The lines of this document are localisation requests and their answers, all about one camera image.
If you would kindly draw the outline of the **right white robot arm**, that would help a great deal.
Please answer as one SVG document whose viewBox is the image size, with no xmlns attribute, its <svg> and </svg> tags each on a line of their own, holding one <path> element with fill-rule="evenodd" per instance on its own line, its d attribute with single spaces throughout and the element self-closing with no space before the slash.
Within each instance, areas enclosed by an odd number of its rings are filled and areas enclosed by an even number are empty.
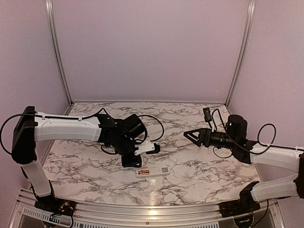
<svg viewBox="0 0 304 228">
<path fill-rule="evenodd" d="M 267 199 L 304 197 L 304 151 L 303 149 L 263 145 L 246 139 L 247 121 L 240 115 L 228 117 L 225 132 L 199 128 L 183 134 L 198 147 L 226 148 L 232 156 L 245 164 L 264 164 L 293 172 L 292 175 L 266 182 L 253 182 L 239 194 L 235 208 L 245 213 L 255 203 Z"/>
</svg>

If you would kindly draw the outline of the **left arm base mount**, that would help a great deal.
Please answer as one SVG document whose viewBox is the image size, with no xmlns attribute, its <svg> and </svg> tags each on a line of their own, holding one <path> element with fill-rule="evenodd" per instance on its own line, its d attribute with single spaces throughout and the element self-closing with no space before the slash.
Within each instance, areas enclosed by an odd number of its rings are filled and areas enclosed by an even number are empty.
<svg viewBox="0 0 304 228">
<path fill-rule="evenodd" d="M 60 214 L 65 216 L 73 216 L 76 202 L 67 199 L 40 199 L 36 200 L 35 208 L 51 212 L 52 214 Z"/>
</svg>

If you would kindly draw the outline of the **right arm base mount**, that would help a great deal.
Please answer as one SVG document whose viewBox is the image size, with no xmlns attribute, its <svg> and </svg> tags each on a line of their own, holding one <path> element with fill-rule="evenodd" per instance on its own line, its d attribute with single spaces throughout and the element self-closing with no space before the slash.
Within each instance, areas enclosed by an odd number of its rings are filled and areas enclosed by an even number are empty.
<svg viewBox="0 0 304 228">
<path fill-rule="evenodd" d="M 223 218 L 251 213 L 260 208 L 259 203 L 253 202 L 242 205 L 240 200 L 232 200 L 219 204 L 219 211 Z"/>
</svg>

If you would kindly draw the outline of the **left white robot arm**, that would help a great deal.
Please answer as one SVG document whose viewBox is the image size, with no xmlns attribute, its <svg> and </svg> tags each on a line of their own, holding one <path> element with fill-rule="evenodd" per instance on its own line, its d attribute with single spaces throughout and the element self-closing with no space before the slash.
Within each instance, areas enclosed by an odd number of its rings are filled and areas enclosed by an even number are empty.
<svg viewBox="0 0 304 228">
<path fill-rule="evenodd" d="M 36 155 L 36 142 L 46 140 L 85 140 L 111 146 L 121 156 L 123 167 L 139 167 L 141 154 L 153 149 L 150 142 L 136 142 L 146 133 L 140 118 L 133 114 L 114 119 L 109 114 L 68 117 L 38 113 L 28 106 L 14 129 L 11 156 L 29 179 L 37 200 L 49 211 L 56 211 L 60 201 L 55 197 Z"/>
</svg>

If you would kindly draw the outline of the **white remote control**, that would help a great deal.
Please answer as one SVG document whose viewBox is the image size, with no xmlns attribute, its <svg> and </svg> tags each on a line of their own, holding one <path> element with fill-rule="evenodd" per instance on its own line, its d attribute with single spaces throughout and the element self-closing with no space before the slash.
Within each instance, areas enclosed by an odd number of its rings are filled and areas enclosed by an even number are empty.
<svg viewBox="0 0 304 228">
<path fill-rule="evenodd" d="M 149 170 L 150 174 L 149 175 L 143 175 L 139 176 L 138 171 L 141 170 Z M 160 176 L 166 176 L 170 174 L 170 169 L 168 167 L 161 167 L 161 168 L 143 168 L 143 169 L 138 169 L 135 171 L 135 175 L 137 178 L 152 178 L 152 177 L 160 177 Z"/>
</svg>

